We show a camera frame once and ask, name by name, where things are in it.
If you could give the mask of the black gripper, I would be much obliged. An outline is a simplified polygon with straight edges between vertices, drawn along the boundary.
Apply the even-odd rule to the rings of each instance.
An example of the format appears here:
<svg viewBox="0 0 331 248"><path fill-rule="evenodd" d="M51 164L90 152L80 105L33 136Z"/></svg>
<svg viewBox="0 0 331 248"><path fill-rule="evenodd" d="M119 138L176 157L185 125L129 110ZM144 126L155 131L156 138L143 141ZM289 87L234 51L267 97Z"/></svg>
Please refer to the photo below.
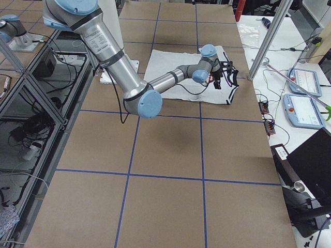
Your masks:
<svg viewBox="0 0 331 248"><path fill-rule="evenodd" d="M215 81L213 82L215 89L221 89L221 78L223 77L223 68L220 67L215 71Z"/></svg>

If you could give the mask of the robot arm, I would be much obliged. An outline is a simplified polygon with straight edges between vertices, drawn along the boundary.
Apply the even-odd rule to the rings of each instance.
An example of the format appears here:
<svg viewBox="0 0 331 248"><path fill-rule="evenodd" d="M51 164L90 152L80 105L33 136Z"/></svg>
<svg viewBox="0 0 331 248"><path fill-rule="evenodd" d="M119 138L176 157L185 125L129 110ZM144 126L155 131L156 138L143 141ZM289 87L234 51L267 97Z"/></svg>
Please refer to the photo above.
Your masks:
<svg viewBox="0 0 331 248"><path fill-rule="evenodd" d="M128 113L143 118L157 116L162 108L161 93L191 78L199 84L211 79L220 88L228 61L220 61L216 48L207 44L201 49L196 65L181 65L175 70L146 82L136 73L124 49L119 46L103 21L97 1L43 1L45 25L79 34L100 66L115 79L123 91L123 106Z"/></svg>

